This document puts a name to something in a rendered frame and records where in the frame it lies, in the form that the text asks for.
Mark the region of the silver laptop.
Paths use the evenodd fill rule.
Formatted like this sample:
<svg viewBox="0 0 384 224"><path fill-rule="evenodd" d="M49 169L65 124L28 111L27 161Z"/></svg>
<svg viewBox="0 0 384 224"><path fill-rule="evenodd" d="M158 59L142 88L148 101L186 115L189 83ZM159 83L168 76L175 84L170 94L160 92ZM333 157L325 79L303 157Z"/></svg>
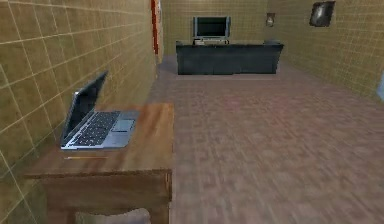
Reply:
<svg viewBox="0 0 384 224"><path fill-rule="evenodd" d="M95 110L107 74L104 71L73 94L60 138L62 150L110 149L128 145L140 112Z"/></svg>

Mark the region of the dark grey tv cabinet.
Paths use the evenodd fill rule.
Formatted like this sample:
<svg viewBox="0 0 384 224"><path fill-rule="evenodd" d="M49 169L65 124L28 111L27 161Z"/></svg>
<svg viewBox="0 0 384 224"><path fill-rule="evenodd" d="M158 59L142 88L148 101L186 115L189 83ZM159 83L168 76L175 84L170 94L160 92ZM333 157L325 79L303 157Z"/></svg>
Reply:
<svg viewBox="0 0 384 224"><path fill-rule="evenodd" d="M187 45L177 41L178 74L275 74L283 48L283 44Z"/></svg>

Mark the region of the brown wooden desk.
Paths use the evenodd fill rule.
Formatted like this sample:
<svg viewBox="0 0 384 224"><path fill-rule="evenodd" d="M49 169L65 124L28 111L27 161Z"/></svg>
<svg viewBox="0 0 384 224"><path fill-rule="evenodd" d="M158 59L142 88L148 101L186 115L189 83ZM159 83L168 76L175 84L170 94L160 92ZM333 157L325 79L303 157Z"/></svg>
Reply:
<svg viewBox="0 0 384 224"><path fill-rule="evenodd" d="M51 145L24 172L45 190L48 224L75 224L77 213L116 215L139 208L149 212L151 224L170 223L174 105L134 108L140 115L127 146L64 151ZM108 158L63 159L67 156Z"/></svg>

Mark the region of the silver television set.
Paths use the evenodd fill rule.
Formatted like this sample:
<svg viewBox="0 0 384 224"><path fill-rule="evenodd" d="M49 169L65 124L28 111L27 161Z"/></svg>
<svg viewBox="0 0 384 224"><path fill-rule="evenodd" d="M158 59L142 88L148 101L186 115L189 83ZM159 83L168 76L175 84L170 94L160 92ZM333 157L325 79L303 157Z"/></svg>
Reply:
<svg viewBox="0 0 384 224"><path fill-rule="evenodd" d="M193 37L227 39L230 24L229 16L196 16L193 18Z"/></svg>

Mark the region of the orange pencil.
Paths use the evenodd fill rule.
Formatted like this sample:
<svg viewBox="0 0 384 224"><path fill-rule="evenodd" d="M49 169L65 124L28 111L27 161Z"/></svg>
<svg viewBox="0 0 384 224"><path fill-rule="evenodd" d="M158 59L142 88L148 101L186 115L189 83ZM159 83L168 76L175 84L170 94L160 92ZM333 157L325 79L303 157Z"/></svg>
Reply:
<svg viewBox="0 0 384 224"><path fill-rule="evenodd" d="M67 156L65 160L107 159L107 156Z"/></svg>

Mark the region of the large dark framed picture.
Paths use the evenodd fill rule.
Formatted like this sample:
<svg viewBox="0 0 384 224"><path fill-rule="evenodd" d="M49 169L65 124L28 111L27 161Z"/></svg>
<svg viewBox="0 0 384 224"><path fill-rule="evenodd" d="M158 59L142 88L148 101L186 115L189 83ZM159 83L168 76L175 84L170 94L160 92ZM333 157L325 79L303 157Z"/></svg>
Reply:
<svg viewBox="0 0 384 224"><path fill-rule="evenodd" d="M328 27L331 23L335 1L315 2L309 19L309 25L314 27Z"/></svg>

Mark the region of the red door frame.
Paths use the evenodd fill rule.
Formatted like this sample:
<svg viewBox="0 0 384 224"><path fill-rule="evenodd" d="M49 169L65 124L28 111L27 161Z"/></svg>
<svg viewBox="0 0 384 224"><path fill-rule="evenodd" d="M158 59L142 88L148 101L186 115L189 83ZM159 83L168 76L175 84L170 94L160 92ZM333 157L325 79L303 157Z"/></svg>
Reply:
<svg viewBox="0 0 384 224"><path fill-rule="evenodd" d="M153 50L156 56L157 63L160 64L163 60L164 54L161 0L150 0L150 2L152 16Z"/></svg>

